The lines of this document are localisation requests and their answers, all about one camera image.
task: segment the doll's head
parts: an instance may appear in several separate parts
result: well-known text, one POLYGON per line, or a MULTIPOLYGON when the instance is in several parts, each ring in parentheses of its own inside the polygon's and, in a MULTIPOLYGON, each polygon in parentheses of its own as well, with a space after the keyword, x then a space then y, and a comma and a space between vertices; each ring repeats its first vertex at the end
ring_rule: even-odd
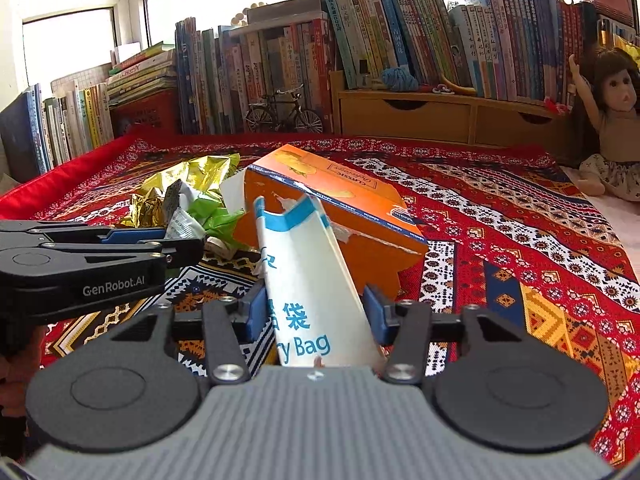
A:
POLYGON ((603 111, 629 112, 636 106, 640 73, 633 58, 621 48, 601 48, 593 57, 593 97, 603 111))

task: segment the doll's hair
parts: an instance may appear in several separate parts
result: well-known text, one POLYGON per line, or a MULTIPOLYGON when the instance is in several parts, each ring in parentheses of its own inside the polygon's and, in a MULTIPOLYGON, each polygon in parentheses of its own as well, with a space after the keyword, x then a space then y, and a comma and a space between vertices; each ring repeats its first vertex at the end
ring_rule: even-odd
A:
MULTIPOLYGON (((608 77, 622 70, 627 70, 638 95, 636 110, 640 113, 640 72, 638 65, 628 53, 618 47, 597 46, 588 51, 583 59, 577 59, 576 63, 580 65, 580 74, 591 84, 593 98, 598 108, 604 112, 607 110, 603 98, 604 82, 608 77)), ((599 153, 600 138, 594 127, 591 126, 584 104, 578 94, 575 96, 572 117, 576 131, 583 134, 583 158, 599 153)))

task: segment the torn cardboard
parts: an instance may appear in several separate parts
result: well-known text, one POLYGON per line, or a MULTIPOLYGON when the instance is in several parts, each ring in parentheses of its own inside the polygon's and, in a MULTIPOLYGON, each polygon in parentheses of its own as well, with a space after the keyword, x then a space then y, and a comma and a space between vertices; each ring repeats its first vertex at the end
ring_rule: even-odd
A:
POLYGON ((220 190, 229 211, 249 211, 234 238, 254 248, 258 238, 250 205, 257 197, 264 197, 268 211, 284 212, 304 193, 317 196, 360 294, 370 283, 395 298, 398 272, 420 262, 428 250, 392 185, 289 144, 226 179, 220 190))

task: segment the doll's arm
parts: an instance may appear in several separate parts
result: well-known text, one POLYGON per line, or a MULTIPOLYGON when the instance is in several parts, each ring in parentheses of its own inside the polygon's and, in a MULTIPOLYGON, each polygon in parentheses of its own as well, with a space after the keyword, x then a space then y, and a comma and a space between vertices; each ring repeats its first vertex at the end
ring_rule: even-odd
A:
POLYGON ((602 125, 602 114, 596 104, 596 99, 593 98, 591 86, 580 74, 580 65, 575 63, 575 57, 573 54, 569 56, 569 68, 571 69, 571 74, 574 77, 575 90, 578 92, 580 99, 582 99, 582 102, 584 103, 584 109, 587 111, 589 122, 596 131, 599 131, 600 126, 602 125))

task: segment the bicycle wheel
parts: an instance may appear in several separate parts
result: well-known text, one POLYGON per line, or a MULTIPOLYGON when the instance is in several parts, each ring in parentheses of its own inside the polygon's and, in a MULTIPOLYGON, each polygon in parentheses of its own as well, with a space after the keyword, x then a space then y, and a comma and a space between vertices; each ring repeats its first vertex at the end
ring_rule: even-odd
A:
POLYGON ((308 108, 300 110, 300 113, 296 115, 295 127, 297 132, 310 134, 321 134, 324 131, 320 116, 308 108))
POLYGON ((275 122, 273 114, 263 107, 251 108, 246 113, 244 120, 250 132, 270 132, 273 130, 275 122))

